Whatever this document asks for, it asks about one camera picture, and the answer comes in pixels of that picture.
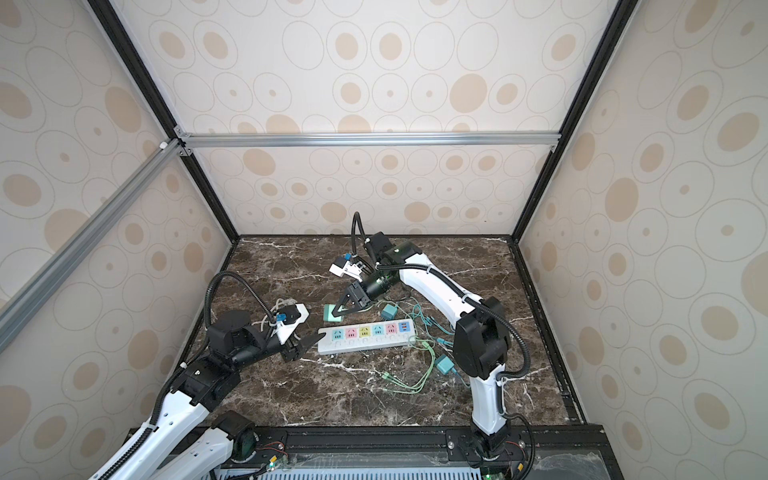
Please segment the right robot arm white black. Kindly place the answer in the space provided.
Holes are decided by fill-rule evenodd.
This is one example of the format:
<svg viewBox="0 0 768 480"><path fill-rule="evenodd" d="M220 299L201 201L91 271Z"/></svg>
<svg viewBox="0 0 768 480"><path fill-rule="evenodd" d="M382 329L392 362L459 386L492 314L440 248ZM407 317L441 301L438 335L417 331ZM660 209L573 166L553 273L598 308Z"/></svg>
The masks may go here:
<svg viewBox="0 0 768 480"><path fill-rule="evenodd" d="M333 274L353 279L332 315L361 312L397 284L430 302L453 327L453 359L470 380L476 449L486 458L497 455L514 417L504 406L504 385L524 377L531 367L529 349L506 319L503 305L462 287L412 242L395 245L382 232L366 234L358 212L352 217L350 243L351 252L330 267Z"/></svg>

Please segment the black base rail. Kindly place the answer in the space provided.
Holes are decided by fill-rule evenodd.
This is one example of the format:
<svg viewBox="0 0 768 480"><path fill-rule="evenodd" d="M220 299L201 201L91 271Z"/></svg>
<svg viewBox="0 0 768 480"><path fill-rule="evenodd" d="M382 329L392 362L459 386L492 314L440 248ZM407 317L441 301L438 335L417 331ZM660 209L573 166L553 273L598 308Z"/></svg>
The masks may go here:
<svg viewBox="0 0 768 480"><path fill-rule="evenodd" d="M148 479L620 479L595 425L514 426L482 456L466 427L196 427Z"/></svg>

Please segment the aluminium crossbar back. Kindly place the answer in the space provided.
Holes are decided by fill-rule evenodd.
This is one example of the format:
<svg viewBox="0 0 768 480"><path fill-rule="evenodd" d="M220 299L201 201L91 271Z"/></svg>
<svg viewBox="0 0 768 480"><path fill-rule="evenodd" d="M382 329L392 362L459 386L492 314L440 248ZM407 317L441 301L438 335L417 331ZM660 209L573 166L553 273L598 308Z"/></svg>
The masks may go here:
<svg viewBox="0 0 768 480"><path fill-rule="evenodd" d="M300 147L427 147L483 145L556 146L556 131L476 132L370 132L300 134L202 134L183 133L181 141L191 148L300 148Z"/></svg>

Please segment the teal plug adapter near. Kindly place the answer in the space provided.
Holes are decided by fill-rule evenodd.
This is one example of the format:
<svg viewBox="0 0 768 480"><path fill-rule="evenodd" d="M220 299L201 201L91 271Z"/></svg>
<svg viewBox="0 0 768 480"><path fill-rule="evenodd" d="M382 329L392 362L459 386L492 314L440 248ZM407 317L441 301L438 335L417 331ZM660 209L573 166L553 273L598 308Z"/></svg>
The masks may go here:
<svg viewBox="0 0 768 480"><path fill-rule="evenodd" d="M435 367L443 375L451 374L455 370L454 362L447 355L441 355L436 360Z"/></svg>

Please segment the light green plug adapter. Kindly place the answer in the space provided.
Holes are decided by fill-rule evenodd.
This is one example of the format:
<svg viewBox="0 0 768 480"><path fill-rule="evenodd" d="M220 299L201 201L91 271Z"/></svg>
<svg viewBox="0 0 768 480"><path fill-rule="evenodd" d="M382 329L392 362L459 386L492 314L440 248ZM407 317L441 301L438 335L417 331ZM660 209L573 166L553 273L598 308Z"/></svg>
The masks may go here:
<svg viewBox="0 0 768 480"><path fill-rule="evenodd" d="M334 314L335 306L332 304L325 304L323 307L323 321L327 323L341 323L342 317Z"/></svg>

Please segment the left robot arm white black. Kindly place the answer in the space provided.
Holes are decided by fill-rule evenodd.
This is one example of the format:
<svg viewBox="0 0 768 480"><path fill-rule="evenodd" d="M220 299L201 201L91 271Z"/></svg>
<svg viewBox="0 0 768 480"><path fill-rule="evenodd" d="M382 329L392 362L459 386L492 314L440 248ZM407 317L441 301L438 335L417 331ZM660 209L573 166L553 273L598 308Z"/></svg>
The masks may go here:
<svg viewBox="0 0 768 480"><path fill-rule="evenodd" d="M149 418L96 473L97 479L200 479L238 454L249 460L256 453L252 422L228 413L207 428L182 453L172 452L239 385L242 371L264 359L281 355L287 362L300 359L324 338L317 331L299 337L297 328L309 317L303 304L277 310L262 309L267 329L252 323L244 310L212 317L213 297L231 278L247 291L252 286L233 271L217 273L204 297L206 339L193 358L181 364L161 387Z"/></svg>

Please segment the teal plug adapter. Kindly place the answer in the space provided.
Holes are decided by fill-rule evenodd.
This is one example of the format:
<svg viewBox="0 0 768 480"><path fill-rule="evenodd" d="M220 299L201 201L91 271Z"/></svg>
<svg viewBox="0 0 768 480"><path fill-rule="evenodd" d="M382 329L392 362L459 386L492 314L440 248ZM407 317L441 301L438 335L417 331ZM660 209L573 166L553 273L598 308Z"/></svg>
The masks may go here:
<svg viewBox="0 0 768 480"><path fill-rule="evenodd" d="M451 374L455 370L454 362L447 355L441 355L436 360L435 367L443 375Z"/></svg>
<svg viewBox="0 0 768 480"><path fill-rule="evenodd" d="M386 321L394 320L398 315L399 307L396 304L387 304L381 310L381 317Z"/></svg>

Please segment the aluminium crossbar left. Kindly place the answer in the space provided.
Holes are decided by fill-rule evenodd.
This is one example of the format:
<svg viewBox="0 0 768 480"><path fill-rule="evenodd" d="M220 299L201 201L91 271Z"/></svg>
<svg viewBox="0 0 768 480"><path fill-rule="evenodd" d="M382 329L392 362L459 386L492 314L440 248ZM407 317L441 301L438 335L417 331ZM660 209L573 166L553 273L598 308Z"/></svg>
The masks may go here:
<svg viewBox="0 0 768 480"><path fill-rule="evenodd" d="M1 348L18 337L65 280L119 222L129 207L160 171L182 150L181 141L169 139L67 240L51 259L1 310Z"/></svg>

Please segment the teal plug adapter far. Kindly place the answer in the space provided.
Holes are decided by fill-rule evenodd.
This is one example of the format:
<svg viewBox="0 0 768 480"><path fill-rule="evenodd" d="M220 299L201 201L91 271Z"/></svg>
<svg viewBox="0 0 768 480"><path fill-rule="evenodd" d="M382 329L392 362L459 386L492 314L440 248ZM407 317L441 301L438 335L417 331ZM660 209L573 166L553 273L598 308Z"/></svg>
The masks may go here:
<svg viewBox="0 0 768 480"><path fill-rule="evenodd" d="M387 304L381 310L381 317L386 321L394 320L398 315L399 307L396 304Z"/></svg>

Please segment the white power strip coloured sockets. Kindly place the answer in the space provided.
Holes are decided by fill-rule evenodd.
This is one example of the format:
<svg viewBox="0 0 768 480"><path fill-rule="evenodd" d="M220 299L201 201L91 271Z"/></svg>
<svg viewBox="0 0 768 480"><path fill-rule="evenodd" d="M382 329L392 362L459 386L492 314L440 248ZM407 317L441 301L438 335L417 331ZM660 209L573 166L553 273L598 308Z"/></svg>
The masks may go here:
<svg viewBox="0 0 768 480"><path fill-rule="evenodd" d="M408 346L416 333L410 319L321 328L320 355L336 355Z"/></svg>

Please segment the aluminium crossbar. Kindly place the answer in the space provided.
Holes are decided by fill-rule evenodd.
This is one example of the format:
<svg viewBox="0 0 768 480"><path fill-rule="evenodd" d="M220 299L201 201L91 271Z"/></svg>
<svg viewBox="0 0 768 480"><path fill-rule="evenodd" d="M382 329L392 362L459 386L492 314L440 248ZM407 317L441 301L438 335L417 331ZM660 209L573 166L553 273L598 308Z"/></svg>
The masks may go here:
<svg viewBox="0 0 768 480"><path fill-rule="evenodd" d="M160 171L182 150L181 141L169 139L67 240L51 259L1 310L1 348L18 337L65 280L119 222L129 207Z"/></svg>
<svg viewBox="0 0 768 480"><path fill-rule="evenodd" d="M191 148L300 148L300 147L427 147L483 145L556 146L556 131L476 132L370 132L300 134L202 134L183 133L181 141Z"/></svg>

